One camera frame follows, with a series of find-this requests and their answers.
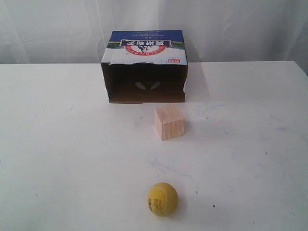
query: white tabletop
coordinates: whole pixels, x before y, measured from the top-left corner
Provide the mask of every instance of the white tabletop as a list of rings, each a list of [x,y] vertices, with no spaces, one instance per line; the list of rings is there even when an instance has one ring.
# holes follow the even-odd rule
[[[307,230],[294,62],[190,64],[181,138],[159,139],[161,105],[110,104],[99,64],[0,65],[0,230]],[[147,207],[161,181],[180,197],[169,218]]]

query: white backdrop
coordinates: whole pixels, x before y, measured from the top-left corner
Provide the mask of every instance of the white backdrop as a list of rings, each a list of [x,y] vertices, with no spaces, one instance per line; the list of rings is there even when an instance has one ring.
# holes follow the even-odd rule
[[[189,62],[308,72],[308,0],[0,0],[0,63],[98,63],[113,30],[146,29],[182,29]]]

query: yellow ball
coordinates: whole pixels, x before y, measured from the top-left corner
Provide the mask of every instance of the yellow ball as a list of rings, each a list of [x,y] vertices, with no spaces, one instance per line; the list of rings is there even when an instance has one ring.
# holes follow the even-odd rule
[[[148,193],[149,209],[158,216],[170,215],[178,206],[177,191],[167,183],[153,185]]]

